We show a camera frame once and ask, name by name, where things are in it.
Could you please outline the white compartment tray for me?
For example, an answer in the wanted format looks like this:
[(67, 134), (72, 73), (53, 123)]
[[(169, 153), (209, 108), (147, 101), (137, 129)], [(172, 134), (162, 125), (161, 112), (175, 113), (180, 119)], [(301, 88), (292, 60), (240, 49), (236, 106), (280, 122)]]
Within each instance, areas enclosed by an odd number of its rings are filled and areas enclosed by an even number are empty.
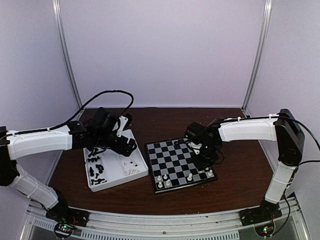
[[(83, 149), (87, 184), (89, 189), (92, 192), (98, 192), (101, 190), (112, 188), (130, 181), (134, 181), (136, 179), (146, 177), (149, 174), (148, 166), (139, 148), (136, 148), (136, 150), (134, 150), (129, 157), (119, 155), (114, 151), (107, 149), (102, 154), (103, 165), (106, 168), (105, 171), (106, 171), (107, 182), (102, 183), (98, 186), (90, 187), (89, 181), (88, 181), (87, 168), (86, 168), (86, 159), (85, 159), (88, 153), (89, 153), (89, 150), (87, 150), (86, 148)], [(139, 164), (140, 172), (133, 175), (125, 176), (124, 162), (130, 162), (130, 161), (135, 161)]]

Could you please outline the white king piece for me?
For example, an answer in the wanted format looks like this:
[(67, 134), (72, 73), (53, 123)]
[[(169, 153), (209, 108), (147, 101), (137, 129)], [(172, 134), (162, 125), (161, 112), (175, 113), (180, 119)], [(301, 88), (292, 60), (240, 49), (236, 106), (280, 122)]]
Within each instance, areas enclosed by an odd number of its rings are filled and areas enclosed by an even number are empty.
[(192, 174), (192, 173), (189, 173), (189, 174), (188, 174), (187, 181), (188, 181), (188, 182), (193, 181), (193, 174)]

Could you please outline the black white chess board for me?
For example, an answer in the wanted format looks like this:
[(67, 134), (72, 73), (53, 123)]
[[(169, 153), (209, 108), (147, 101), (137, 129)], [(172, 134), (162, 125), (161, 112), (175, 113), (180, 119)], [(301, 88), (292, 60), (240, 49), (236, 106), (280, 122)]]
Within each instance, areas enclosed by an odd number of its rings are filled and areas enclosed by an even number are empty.
[[(212, 176), (208, 172), (198, 170), (192, 162), (194, 152), (184, 143), (185, 138), (169, 139), (158, 142), (146, 143), (144, 145), (149, 174), (153, 183), (155, 194), (175, 191), (191, 186), (209, 183), (218, 180), (214, 169), (209, 166), (209, 171), (213, 171)], [(187, 181), (189, 173), (193, 175), (193, 181)], [(171, 180), (171, 187), (165, 187), (163, 176), (167, 175)], [(158, 183), (162, 183), (162, 188), (158, 188)]]

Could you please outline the white knight piece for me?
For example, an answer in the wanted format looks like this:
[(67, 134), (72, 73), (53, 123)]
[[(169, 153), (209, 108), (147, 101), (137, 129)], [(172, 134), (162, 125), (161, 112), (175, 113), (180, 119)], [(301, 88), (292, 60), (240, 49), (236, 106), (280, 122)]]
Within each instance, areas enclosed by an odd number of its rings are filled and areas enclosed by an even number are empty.
[(168, 180), (164, 181), (164, 185), (165, 185), (166, 188), (171, 187), (172, 186), (171, 180), (168, 179)]

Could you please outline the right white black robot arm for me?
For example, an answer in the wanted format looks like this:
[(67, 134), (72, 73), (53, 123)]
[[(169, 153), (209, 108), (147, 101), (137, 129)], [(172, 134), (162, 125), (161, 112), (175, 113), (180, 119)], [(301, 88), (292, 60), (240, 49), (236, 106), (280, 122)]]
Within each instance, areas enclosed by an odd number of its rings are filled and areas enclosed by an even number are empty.
[(279, 113), (259, 117), (216, 118), (206, 126), (192, 122), (184, 136), (194, 151), (191, 159), (198, 170), (204, 170), (217, 162), (223, 143), (274, 143), (278, 163), (274, 166), (270, 184), (256, 210), (256, 216), (261, 221), (268, 220), (279, 207), (279, 202), (302, 161), (305, 143), (303, 130), (286, 108)]

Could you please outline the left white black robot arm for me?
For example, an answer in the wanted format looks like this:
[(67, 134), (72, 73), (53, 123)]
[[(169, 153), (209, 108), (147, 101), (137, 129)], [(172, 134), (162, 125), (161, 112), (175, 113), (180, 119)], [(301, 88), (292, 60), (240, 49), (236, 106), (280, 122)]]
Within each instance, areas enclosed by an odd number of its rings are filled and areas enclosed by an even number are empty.
[(95, 125), (93, 121), (82, 123), (71, 121), (60, 127), (7, 131), (0, 128), (0, 184), (15, 188), (27, 197), (38, 201), (61, 222), (72, 218), (62, 194), (39, 182), (17, 164), (17, 159), (51, 151), (68, 151), (96, 148), (112, 150), (118, 155), (129, 157), (137, 148), (133, 138), (122, 135), (126, 124), (116, 121), (111, 124)]

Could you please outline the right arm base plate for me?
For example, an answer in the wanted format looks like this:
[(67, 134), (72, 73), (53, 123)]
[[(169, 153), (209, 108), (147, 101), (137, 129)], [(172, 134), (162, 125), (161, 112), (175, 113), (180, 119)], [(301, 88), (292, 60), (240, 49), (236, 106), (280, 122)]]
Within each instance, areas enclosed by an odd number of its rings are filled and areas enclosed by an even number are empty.
[(274, 218), (279, 218), (283, 214), (280, 209), (270, 210), (269, 208), (258, 206), (246, 208), (239, 212), (242, 226), (255, 225), (263, 222), (270, 222)]

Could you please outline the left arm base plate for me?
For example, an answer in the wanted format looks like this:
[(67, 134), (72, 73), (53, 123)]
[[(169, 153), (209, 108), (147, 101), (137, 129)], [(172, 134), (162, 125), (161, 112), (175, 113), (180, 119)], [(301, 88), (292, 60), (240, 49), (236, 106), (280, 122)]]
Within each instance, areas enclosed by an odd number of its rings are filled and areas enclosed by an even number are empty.
[(55, 220), (57, 223), (67, 224), (72, 227), (86, 227), (90, 213), (88, 211), (75, 208), (67, 208), (62, 210), (49, 209), (46, 210), (45, 216), (48, 219)]

